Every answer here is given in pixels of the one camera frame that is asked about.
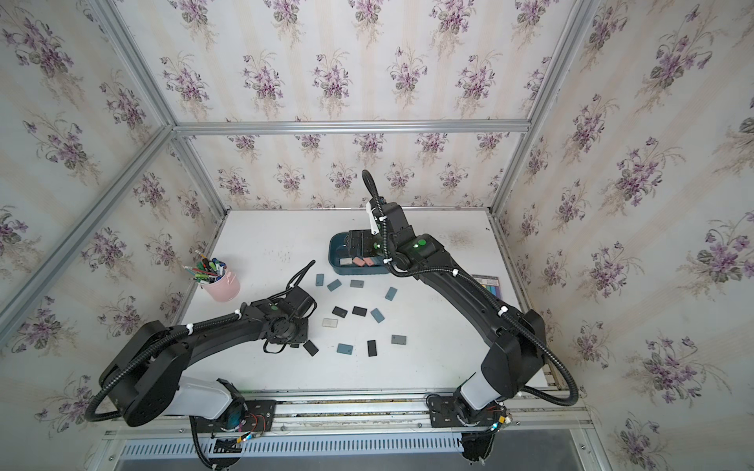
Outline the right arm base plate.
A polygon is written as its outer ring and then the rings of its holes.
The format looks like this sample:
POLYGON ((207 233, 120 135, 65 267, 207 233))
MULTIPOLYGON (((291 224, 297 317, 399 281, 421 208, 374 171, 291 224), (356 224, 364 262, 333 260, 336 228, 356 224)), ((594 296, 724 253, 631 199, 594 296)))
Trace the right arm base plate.
POLYGON ((498 402, 490 402, 481 410, 472 409, 459 394, 425 398, 432 428, 479 428, 461 434, 461 455, 469 462, 483 463, 491 455, 496 435, 512 423, 508 410, 498 402))

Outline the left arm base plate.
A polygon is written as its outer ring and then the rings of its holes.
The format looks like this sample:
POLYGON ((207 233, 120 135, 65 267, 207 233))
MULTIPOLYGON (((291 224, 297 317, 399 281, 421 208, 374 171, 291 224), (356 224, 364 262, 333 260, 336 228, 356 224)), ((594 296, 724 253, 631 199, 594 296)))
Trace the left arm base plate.
POLYGON ((192 435, 198 439, 201 453, 209 459, 240 456, 245 445, 271 431, 276 408, 275 400, 247 400, 243 406, 232 404, 230 411, 217 419, 195 417, 192 435))

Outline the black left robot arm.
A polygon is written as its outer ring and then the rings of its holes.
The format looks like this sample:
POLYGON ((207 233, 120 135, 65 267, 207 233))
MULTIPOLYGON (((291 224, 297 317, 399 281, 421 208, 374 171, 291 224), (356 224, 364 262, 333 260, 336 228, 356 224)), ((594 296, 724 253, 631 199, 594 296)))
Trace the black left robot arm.
POLYGON ((161 416, 203 419, 223 431, 236 431, 249 414, 233 383, 196 380, 185 372, 212 355, 259 341, 266 354, 279 354, 308 340, 308 320, 317 302, 300 283, 306 265, 282 292, 243 303, 209 320, 167 327, 159 321, 141 326, 101 374, 99 392, 90 398, 84 420, 117 418, 130 427, 161 416))

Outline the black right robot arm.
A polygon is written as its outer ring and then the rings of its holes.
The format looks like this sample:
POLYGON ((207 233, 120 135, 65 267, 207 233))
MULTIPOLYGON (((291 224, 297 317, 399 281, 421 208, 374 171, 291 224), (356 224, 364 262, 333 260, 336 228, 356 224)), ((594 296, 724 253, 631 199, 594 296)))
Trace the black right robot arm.
POLYGON ((368 230, 352 231, 347 247, 359 258, 377 257, 397 278, 414 278, 433 288, 479 333, 489 351, 480 367, 454 392, 461 420, 471 424, 480 413, 513 398, 532 394, 550 404, 569 407, 579 400, 575 378, 547 345, 546 326, 534 311, 521 312, 497 298, 461 268, 433 235, 415 233, 404 209, 379 194, 371 172, 361 172, 370 195, 368 230), (569 395, 557 398, 528 382, 547 362, 561 374, 569 395))

